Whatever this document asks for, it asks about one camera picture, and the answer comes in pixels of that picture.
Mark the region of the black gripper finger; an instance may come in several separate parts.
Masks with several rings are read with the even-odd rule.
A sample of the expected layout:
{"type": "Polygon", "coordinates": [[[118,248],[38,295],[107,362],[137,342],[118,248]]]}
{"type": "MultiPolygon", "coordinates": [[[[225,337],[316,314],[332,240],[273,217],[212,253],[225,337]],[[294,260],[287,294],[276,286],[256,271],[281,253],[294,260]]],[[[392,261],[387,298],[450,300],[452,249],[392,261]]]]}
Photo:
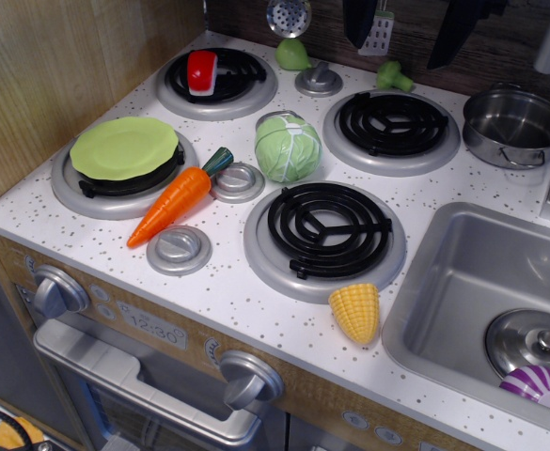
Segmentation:
{"type": "Polygon", "coordinates": [[[427,64],[428,70],[449,66],[475,29],[479,20],[501,16],[507,0],[452,0],[439,29],[427,64]]]}
{"type": "Polygon", "coordinates": [[[360,49],[371,30],[377,0],[343,0],[343,29],[347,40],[354,48],[360,49]]]}

